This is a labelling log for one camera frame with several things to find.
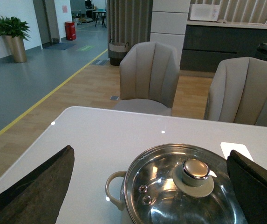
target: microwave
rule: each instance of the microwave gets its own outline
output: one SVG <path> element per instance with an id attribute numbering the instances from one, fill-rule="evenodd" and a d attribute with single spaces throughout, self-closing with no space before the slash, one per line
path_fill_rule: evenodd
<path id="1" fill-rule="evenodd" d="M 190 4 L 189 20 L 217 21 L 220 5 Z"/>

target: gray floor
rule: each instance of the gray floor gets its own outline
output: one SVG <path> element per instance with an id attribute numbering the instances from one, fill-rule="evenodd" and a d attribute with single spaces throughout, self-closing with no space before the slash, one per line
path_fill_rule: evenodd
<path id="1" fill-rule="evenodd" d="M 107 49 L 107 29 L 81 24 L 66 50 L 30 49 L 26 63 L 0 63 L 0 130 Z M 84 46 L 88 51 L 80 51 Z M 107 52 L 99 59 L 107 60 Z"/>

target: countertop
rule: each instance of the countertop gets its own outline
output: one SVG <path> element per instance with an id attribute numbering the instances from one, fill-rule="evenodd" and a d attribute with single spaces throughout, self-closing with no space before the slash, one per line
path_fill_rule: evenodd
<path id="1" fill-rule="evenodd" d="M 248 22 L 227 22 L 217 23 L 208 21 L 187 21 L 187 25 L 208 26 L 208 27 L 226 27 L 226 28 L 247 28 L 247 29 L 267 29 L 267 24 L 248 23 Z"/>

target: door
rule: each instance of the door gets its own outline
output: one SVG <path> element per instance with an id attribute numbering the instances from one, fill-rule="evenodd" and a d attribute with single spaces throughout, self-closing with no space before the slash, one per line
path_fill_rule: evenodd
<path id="1" fill-rule="evenodd" d="M 40 38 L 43 47 L 48 47 L 51 43 L 48 18 L 44 0 L 33 0 Z"/>

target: kitchen counter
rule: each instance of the kitchen counter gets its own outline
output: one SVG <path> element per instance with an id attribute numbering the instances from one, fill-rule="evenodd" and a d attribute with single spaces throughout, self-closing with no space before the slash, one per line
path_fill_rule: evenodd
<path id="1" fill-rule="evenodd" d="M 248 23 L 248 22 L 227 22 L 217 23 L 209 21 L 187 21 L 187 25 L 208 26 L 208 27 L 225 27 L 225 28 L 246 28 L 246 29 L 267 29 L 267 24 Z"/>
<path id="2" fill-rule="evenodd" d="M 69 189 L 58 224 L 116 224 L 121 212 L 106 201 L 105 182 L 126 171 L 148 148 L 166 143 L 196 145 L 223 156 L 221 142 L 244 144 L 267 169 L 267 127 L 186 119 L 88 107 L 66 109 L 0 178 L 0 193 L 66 145 L 75 150 Z M 110 184 L 118 197 L 122 178 Z"/>

